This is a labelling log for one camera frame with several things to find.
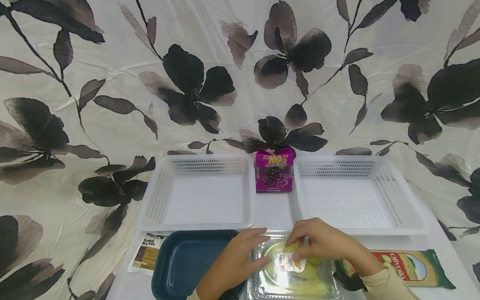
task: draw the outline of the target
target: stem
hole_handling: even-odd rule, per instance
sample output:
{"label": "stem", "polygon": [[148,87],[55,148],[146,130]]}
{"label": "stem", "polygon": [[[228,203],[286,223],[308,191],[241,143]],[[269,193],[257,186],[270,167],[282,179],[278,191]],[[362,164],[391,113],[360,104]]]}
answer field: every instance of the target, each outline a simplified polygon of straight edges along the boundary
{"label": "stem", "polygon": [[[142,5],[140,4],[140,1],[139,0],[135,0],[137,2],[137,6],[138,6],[138,9],[140,10],[140,15],[142,15],[142,20],[144,21],[145,23],[145,29],[147,29],[147,25],[148,25],[148,22],[147,22],[147,19],[145,18],[145,14],[144,14],[144,10],[142,9]],[[155,46],[152,42],[150,42],[150,39],[148,39],[148,42],[150,43],[150,46],[152,46],[152,49],[153,51],[155,52],[155,54],[157,55],[157,57],[163,61],[163,58],[158,54],[158,52],[156,51],[155,49]]]}

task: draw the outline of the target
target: plastic container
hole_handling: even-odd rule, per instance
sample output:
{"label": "plastic container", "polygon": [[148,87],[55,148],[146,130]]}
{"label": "plastic container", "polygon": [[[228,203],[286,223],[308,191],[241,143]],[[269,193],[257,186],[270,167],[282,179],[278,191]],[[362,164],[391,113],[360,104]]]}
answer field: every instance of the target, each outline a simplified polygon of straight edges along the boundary
{"label": "plastic container", "polygon": [[160,159],[137,218],[142,231],[245,229],[253,224],[255,174],[246,154]]}
{"label": "plastic container", "polygon": [[248,295],[251,300],[340,300],[343,296],[336,281],[333,278],[335,271],[334,263],[329,260],[322,260],[311,264],[303,262],[307,269],[303,272],[289,272],[283,265],[280,255],[292,253],[283,246],[290,235],[289,231],[267,231],[266,235],[271,239],[252,252],[252,259],[269,256],[271,262],[260,272],[253,274],[248,281]]}
{"label": "plastic container", "polygon": [[381,156],[299,156],[300,219],[318,217],[350,235],[423,235],[427,222],[396,167]]}
{"label": "plastic container", "polygon": [[[185,300],[237,234],[234,230],[177,231],[166,237],[152,277],[155,298]],[[241,283],[220,299],[240,296],[245,285]]]}

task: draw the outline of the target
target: purple snack bag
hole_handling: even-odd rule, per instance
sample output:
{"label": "purple snack bag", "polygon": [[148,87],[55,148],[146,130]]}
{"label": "purple snack bag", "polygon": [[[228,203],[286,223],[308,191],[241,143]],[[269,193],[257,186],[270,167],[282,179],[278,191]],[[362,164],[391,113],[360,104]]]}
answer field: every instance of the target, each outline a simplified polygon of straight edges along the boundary
{"label": "purple snack bag", "polygon": [[292,148],[285,148],[278,154],[258,150],[255,160],[257,192],[291,192],[293,183]]}

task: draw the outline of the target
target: white table surface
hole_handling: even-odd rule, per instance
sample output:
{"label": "white table surface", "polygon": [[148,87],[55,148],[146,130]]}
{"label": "white table surface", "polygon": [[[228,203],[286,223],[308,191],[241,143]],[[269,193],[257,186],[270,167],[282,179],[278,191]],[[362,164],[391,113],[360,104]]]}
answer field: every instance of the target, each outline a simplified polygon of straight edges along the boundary
{"label": "white table surface", "polygon": [[[253,227],[267,227],[269,230],[291,230],[296,221],[292,217],[290,199],[292,193],[258,193],[255,200],[255,221]],[[408,237],[355,237],[369,249],[391,250],[426,250],[435,249],[448,279],[457,287],[456,290],[445,288],[413,288],[422,300],[473,300],[480,299],[472,278],[467,274],[460,258],[445,236],[433,213],[423,201],[421,213],[430,225],[430,232],[425,236]],[[152,278],[142,273],[129,273],[130,263],[144,232],[137,231],[123,259],[121,271],[107,296],[107,300],[155,300],[150,287]],[[361,292],[344,290],[345,300],[364,300]]]}

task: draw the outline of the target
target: dark blue tray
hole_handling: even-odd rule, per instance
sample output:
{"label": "dark blue tray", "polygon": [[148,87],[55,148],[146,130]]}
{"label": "dark blue tray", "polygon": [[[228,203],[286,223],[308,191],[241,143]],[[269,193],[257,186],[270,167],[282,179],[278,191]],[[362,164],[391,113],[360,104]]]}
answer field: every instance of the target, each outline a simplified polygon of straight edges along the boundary
{"label": "dark blue tray", "polygon": [[[158,300],[185,300],[213,262],[238,232],[234,230],[177,231],[162,243],[152,277],[152,292]],[[245,282],[225,292],[220,299],[239,296]]]}

